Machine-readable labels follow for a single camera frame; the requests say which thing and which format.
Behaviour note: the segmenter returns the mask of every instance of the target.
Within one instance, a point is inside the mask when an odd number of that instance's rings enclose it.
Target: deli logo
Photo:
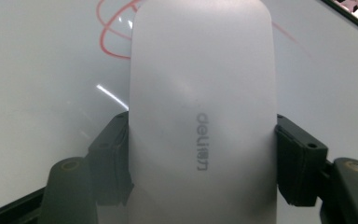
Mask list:
[[[197,115],[197,170],[208,170],[209,158],[209,135],[208,135],[208,116],[204,113]]]

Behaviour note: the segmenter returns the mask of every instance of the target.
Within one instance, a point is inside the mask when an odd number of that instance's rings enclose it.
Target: red drawing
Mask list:
[[[101,6],[104,2],[104,0],[100,0],[100,2],[97,5],[97,17],[98,17],[98,21],[101,23],[101,25],[103,26],[103,31],[101,32],[101,36],[100,36],[100,46],[101,49],[104,53],[106,53],[109,56],[112,56],[114,58],[119,58],[119,59],[129,59],[129,56],[124,56],[124,55],[120,55],[120,54],[116,54],[114,53],[111,49],[108,49],[105,45],[105,41],[106,41],[106,35],[108,34],[108,32],[111,32],[117,36],[120,36],[121,38],[125,38],[129,41],[131,41],[131,37],[128,35],[124,35],[116,30],[114,30],[113,28],[111,28],[113,22],[127,9],[132,9],[133,12],[136,12],[138,10],[138,7],[136,6],[136,4],[138,4],[139,2],[141,2],[142,0],[131,0],[127,5],[125,5],[124,7],[122,7],[119,11],[117,11],[115,13],[115,15],[113,15],[110,20],[108,22],[104,22],[101,16]]]

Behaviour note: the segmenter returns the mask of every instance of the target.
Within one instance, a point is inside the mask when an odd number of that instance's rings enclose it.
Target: white surface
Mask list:
[[[358,159],[358,28],[319,0],[263,2],[296,40],[274,28],[279,113],[326,143],[329,159]],[[128,103],[129,63],[101,51],[97,5],[0,0],[0,206],[45,185],[56,161],[85,155],[125,110],[96,89]],[[120,8],[107,6],[105,21]],[[278,223],[319,223],[318,212],[278,200]]]
[[[147,0],[132,36],[129,223],[275,224],[275,67],[265,6]]]

